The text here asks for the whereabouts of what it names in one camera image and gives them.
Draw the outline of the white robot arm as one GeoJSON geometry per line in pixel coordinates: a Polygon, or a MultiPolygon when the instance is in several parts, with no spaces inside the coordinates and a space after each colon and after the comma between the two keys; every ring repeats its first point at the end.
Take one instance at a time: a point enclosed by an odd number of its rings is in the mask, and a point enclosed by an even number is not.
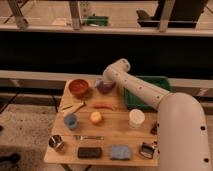
{"type": "Polygon", "coordinates": [[[103,71],[157,111],[158,171],[213,171],[208,130],[201,104],[186,93],[173,93],[128,74],[122,58],[103,71]]]}

